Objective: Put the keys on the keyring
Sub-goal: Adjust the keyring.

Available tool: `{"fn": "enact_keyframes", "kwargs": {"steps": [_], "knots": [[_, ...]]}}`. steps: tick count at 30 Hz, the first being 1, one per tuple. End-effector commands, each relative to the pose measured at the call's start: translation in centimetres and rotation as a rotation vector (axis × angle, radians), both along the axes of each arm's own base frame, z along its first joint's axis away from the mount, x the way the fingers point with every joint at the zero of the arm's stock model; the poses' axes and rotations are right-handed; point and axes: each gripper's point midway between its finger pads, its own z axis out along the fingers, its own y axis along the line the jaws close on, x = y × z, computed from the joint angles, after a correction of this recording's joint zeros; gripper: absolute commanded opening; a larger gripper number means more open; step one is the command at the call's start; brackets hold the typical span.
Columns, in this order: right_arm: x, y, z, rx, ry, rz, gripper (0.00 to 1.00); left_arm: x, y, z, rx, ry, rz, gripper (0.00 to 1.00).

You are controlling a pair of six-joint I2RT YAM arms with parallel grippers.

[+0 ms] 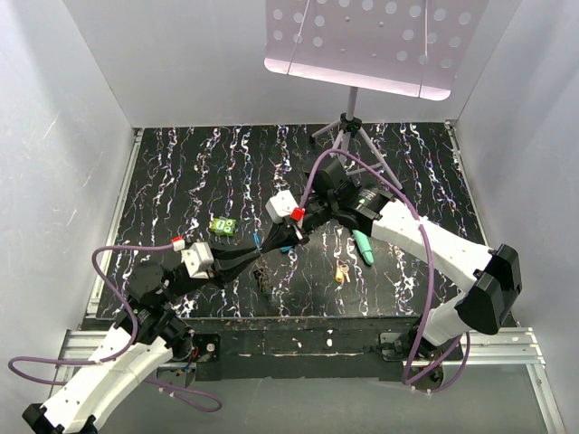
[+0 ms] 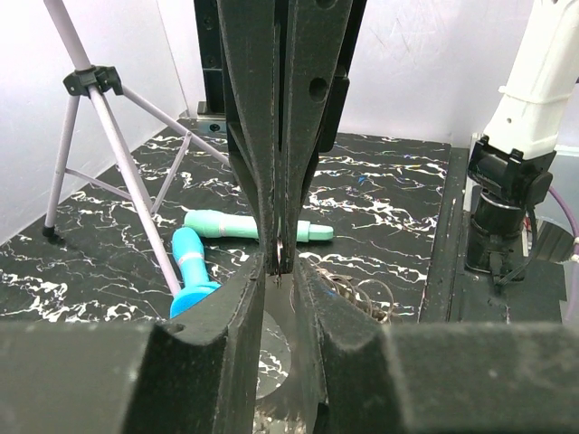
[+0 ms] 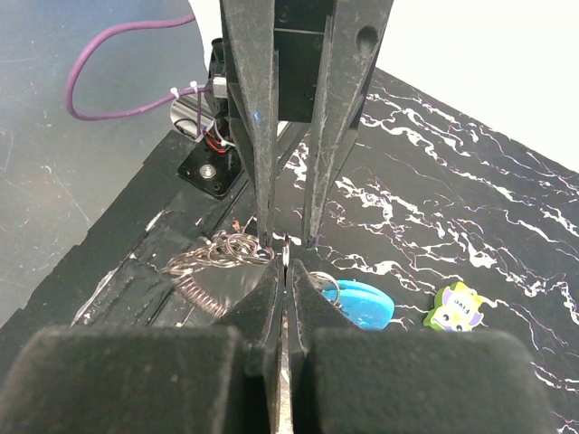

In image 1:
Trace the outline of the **orange capped key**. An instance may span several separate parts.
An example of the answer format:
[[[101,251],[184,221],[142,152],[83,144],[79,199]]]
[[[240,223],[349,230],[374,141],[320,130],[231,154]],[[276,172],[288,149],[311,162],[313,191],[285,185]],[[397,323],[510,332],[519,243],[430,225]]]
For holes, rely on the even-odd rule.
[[[350,281],[349,266],[347,264],[337,264],[335,272],[335,281],[339,284]]]

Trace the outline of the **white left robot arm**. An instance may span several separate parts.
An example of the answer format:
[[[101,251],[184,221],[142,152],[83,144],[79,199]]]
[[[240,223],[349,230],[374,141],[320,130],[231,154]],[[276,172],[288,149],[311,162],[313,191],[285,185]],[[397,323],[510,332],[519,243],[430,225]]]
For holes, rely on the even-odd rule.
[[[181,257],[174,268],[153,260],[134,268],[126,292],[117,294],[124,310],[88,360],[53,361],[55,366],[74,366],[77,372],[68,381],[55,382],[59,390],[47,401],[24,410],[23,419],[33,432],[96,433],[142,382],[183,398],[183,389],[156,378],[157,369],[168,362],[191,368],[198,358],[213,355],[219,339],[197,335],[172,305],[207,284],[235,280],[260,253],[256,247],[227,248],[182,239],[158,247],[160,252],[169,250]]]

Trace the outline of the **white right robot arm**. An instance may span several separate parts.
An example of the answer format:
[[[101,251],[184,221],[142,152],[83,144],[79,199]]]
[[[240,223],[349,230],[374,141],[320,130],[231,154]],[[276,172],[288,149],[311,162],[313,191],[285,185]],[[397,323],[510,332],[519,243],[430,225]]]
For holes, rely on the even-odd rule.
[[[459,289],[457,296],[427,306],[417,325],[399,344],[408,355],[430,359],[447,342],[476,331],[494,335],[522,289],[517,251],[467,241],[420,216],[398,192],[361,185],[330,160],[311,172],[300,202],[288,190],[266,203],[274,226],[262,250],[304,243],[330,220],[378,241],[393,244],[439,271]]]

